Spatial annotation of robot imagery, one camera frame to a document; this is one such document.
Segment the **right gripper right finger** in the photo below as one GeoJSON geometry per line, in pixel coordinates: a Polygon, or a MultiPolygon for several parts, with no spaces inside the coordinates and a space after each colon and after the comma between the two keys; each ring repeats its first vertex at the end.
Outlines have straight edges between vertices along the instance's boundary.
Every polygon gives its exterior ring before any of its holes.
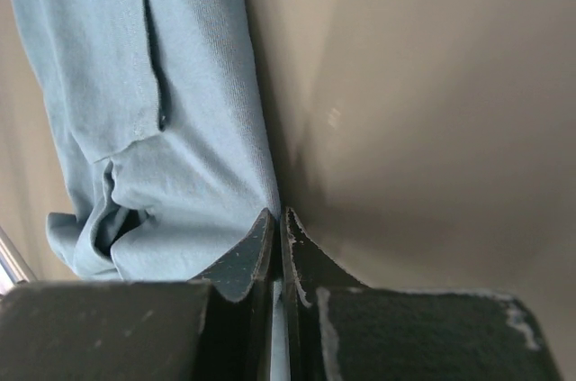
{"type": "Polygon", "coordinates": [[[283,307],[293,380],[558,380],[535,316],[483,289],[373,288],[281,220],[283,307]]]}

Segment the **grey-blue t-shirt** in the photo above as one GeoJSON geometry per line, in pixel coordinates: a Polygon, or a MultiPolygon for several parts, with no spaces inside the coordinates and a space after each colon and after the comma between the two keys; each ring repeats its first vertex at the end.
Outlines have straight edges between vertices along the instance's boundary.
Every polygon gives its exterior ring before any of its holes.
{"type": "Polygon", "coordinates": [[[189,279],[279,214],[245,0],[13,0],[83,279],[189,279]]]}

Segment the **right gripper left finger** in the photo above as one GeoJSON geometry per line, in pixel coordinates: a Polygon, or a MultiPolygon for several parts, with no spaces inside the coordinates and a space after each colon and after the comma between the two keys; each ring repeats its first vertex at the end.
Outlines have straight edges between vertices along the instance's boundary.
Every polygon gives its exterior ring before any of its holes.
{"type": "Polygon", "coordinates": [[[35,282],[1,301],[4,380],[260,380],[275,220],[182,282],[35,282]]]}

